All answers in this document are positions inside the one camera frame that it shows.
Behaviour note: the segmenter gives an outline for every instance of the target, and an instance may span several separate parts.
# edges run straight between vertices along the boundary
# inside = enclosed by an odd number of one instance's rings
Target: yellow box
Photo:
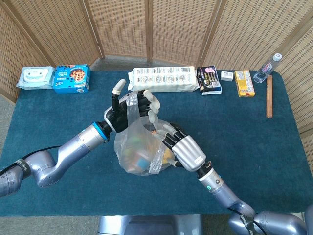
[[[236,70],[235,80],[239,97],[253,97],[255,95],[249,70]]]

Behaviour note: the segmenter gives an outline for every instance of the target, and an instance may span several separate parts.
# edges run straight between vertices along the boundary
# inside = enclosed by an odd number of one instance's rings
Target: blue ring joint
[[[107,141],[108,138],[103,134],[103,132],[100,130],[100,128],[98,127],[98,125],[94,122],[93,124],[93,127],[97,130],[97,132],[99,133],[99,135],[101,135],[102,139],[104,141]]]

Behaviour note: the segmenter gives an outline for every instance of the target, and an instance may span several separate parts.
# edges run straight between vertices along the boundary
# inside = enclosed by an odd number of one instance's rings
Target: blue cookie box
[[[90,68],[88,65],[58,65],[54,74],[56,93],[89,92]]]

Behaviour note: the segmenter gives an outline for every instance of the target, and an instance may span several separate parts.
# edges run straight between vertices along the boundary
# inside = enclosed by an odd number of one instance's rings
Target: gray floor
[[[138,67],[171,66],[164,62],[148,63],[145,59],[107,56],[99,59],[92,70],[132,70]],[[0,153],[10,125],[14,105],[0,97]],[[205,235],[231,235],[229,215],[205,215]],[[9,217],[0,218],[0,235],[95,235],[99,218],[96,216]]]

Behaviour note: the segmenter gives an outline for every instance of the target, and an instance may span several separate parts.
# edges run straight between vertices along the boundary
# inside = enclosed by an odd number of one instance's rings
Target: bottle cap
[[[273,56],[273,60],[274,61],[280,61],[282,59],[282,54],[280,53],[276,53],[274,56]]]

